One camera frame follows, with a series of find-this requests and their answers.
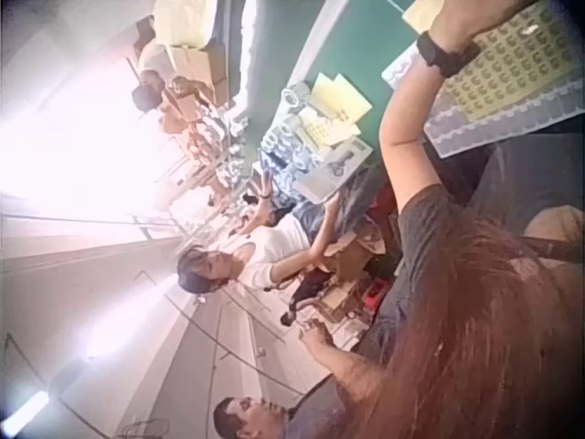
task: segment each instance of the red object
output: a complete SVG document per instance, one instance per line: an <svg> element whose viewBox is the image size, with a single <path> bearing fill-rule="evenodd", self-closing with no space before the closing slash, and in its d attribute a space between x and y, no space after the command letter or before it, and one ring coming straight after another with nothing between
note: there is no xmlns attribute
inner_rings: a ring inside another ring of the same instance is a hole
<svg viewBox="0 0 585 439"><path fill-rule="evenodd" d="M396 209L396 198L394 197L394 190L392 186L388 184L383 187L374 201L369 207L368 213L373 217L387 216Z"/></svg>
<svg viewBox="0 0 585 439"><path fill-rule="evenodd" d="M376 279L362 296L364 308L372 314L376 313L389 289L390 282Z"/></svg>

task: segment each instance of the green wall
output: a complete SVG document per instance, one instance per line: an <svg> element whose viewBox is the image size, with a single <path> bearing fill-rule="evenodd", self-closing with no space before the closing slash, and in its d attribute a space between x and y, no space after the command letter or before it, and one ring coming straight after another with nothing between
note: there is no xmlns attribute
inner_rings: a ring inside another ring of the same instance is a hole
<svg viewBox="0 0 585 439"><path fill-rule="evenodd" d="M270 128L281 91L309 36L324 0L258 0L248 83L246 158L258 159L260 141Z"/></svg>
<svg viewBox="0 0 585 439"><path fill-rule="evenodd" d="M406 8L412 2L397 3ZM378 148L378 128L391 94L382 71L416 36L387 0L350 0L307 77L313 82L319 72L330 78L341 73L366 96L374 108L358 126L373 147Z"/></svg>

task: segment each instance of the black watch strap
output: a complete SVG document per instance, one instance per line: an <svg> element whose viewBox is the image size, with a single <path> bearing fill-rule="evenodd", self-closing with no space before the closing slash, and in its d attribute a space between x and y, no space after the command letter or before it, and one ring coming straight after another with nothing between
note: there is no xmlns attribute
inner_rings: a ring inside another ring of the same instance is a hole
<svg viewBox="0 0 585 439"><path fill-rule="evenodd" d="M429 32L420 34L417 48L429 67L437 66L441 75L451 78L472 62L480 53L477 44L472 43L464 53L449 53L440 48L431 38Z"/></svg>

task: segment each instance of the ceiling light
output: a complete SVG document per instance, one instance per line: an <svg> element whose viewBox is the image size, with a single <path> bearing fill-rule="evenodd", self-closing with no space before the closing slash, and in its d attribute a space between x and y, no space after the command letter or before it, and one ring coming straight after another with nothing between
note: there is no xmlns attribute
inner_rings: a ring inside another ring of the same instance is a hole
<svg viewBox="0 0 585 439"><path fill-rule="evenodd" d="M48 393L38 391L9 418L2 421L2 433L15 437L48 404Z"/></svg>

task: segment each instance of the white shirt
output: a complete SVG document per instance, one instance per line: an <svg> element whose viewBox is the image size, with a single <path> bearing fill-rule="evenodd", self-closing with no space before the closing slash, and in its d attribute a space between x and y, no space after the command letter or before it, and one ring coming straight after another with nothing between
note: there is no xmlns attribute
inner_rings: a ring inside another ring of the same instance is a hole
<svg viewBox="0 0 585 439"><path fill-rule="evenodd" d="M175 78L176 72L171 59L168 58L165 46L156 44L156 38L144 46L138 59L138 71L154 70L160 75L167 86Z"/></svg>
<svg viewBox="0 0 585 439"><path fill-rule="evenodd" d="M311 247L301 223L291 214L285 215L274 227L260 226L250 235L237 236L222 246L221 250L234 252L249 242L253 242L256 249L238 280L250 288L274 286L271 281L272 266Z"/></svg>

